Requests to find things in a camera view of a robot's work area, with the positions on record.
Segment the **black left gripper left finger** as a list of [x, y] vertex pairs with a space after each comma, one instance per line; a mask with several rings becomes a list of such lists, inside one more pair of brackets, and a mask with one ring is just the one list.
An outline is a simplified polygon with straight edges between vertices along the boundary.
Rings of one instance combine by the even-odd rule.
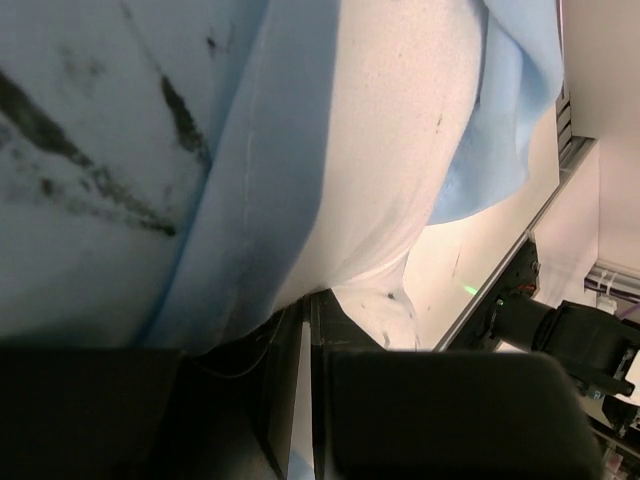
[[276, 312], [242, 339], [194, 359], [219, 389], [217, 411], [248, 422], [249, 437], [272, 470], [289, 464], [303, 326], [303, 303]]

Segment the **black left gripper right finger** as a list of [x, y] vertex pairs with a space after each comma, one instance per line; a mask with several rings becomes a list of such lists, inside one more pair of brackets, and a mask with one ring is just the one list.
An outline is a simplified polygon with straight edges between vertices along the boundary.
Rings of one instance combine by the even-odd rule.
[[316, 479], [347, 479], [358, 447], [356, 429], [365, 423], [358, 403], [371, 382], [357, 379], [364, 362], [384, 349], [326, 290], [310, 297], [312, 448]]

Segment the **light blue pillowcase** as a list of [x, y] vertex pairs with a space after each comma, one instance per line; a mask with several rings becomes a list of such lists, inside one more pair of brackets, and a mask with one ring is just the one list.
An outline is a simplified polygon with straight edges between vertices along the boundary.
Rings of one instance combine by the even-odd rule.
[[269, 2], [140, 343], [200, 355], [332, 289], [417, 349], [412, 247], [526, 182], [562, 81], [552, 1]]

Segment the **white pillow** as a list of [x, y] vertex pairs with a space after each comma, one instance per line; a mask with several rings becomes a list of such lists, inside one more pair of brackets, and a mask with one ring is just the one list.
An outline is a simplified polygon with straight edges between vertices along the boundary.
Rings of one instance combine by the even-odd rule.
[[383, 345], [469, 120], [477, 1], [5, 1], [1, 339], [193, 354], [326, 288]]

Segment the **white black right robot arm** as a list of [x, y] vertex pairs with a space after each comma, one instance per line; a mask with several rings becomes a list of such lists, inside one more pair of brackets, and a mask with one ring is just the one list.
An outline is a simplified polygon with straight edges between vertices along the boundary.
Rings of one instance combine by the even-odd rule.
[[552, 308], [511, 296], [496, 302], [488, 324], [492, 339], [554, 358], [583, 396], [598, 392], [619, 436], [639, 427], [639, 408], [628, 402], [636, 385], [626, 379], [639, 354], [637, 323], [569, 301]]

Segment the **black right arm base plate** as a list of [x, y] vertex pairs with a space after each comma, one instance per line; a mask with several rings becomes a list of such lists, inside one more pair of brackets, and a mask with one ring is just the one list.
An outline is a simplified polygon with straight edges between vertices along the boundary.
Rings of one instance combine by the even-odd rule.
[[498, 342], [530, 348], [541, 307], [538, 290], [540, 264], [536, 245], [526, 240], [469, 320], [472, 350], [494, 351]]

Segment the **aluminium frame rail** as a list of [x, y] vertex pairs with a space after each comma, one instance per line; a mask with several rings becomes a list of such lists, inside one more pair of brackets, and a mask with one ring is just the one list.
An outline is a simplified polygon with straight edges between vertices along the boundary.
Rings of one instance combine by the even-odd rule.
[[570, 90], [564, 82], [556, 101], [556, 131], [560, 182], [565, 182], [581, 162], [583, 150], [593, 138], [574, 133]]

